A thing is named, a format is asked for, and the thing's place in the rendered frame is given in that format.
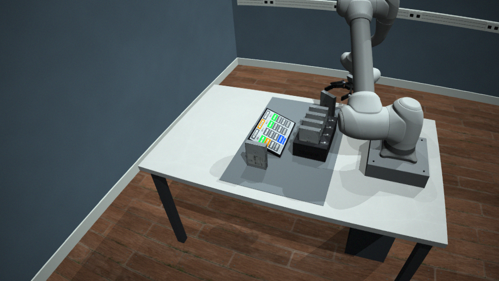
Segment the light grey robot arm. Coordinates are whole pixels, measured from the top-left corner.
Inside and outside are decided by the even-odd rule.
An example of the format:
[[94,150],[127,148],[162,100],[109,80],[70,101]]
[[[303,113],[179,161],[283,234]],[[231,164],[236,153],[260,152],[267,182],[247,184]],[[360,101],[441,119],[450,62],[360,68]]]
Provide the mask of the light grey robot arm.
[[[350,26],[351,52],[343,53],[340,62],[350,72],[347,80],[353,84],[354,92],[338,113],[339,130],[354,139],[382,140],[381,158],[416,164],[415,147],[424,120],[420,103],[403,97],[382,107],[374,87],[381,73],[373,68],[372,47],[386,38],[398,14],[400,0],[337,2],[337,13]],[[376,18],[376,31],[371,37],[372,18]]]

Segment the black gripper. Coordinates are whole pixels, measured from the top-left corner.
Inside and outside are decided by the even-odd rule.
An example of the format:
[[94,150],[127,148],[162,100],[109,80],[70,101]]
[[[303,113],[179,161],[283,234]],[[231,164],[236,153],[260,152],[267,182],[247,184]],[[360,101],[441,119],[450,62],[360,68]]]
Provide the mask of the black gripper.
[[[345,86],[344,86],[345,85]],[[343,89],[347,89],[347,90],[350,90],[350,92],[344,96],[341,97],[341,101],[349,98],[351,95],[352,95],[352,90],[353,90],[353,84],[349,83],[349,82],[345,82],[344,80],[342,81],[338,81],[338,82],[331,82],[330,83],[330,86],[327,86],[325,87],[325,91],[329,91],[333,88],[343,88]]]

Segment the black status display screen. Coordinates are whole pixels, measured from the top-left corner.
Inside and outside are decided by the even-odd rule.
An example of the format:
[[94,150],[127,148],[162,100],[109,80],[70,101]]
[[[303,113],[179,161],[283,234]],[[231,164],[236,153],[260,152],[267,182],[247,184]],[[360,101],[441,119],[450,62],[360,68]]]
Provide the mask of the black status display screen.
[[248,139],[266,143],[267,151],[280,158],[295,124],[290,119],[266,108]]

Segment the grey flat mat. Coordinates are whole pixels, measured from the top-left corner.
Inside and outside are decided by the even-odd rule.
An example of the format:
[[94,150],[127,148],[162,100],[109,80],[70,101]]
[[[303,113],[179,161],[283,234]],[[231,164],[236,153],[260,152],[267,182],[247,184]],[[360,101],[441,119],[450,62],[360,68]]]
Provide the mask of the grey flat mat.
[[247,165],[245,142],[263,111],[219,180],[324,206],[343,133],[337,120],[326,162],[293,155],[293,141],[310,105],[320,104],[272,97],[264,111],[269,108],[296,123],[281,157],[267,152],[266,170]]

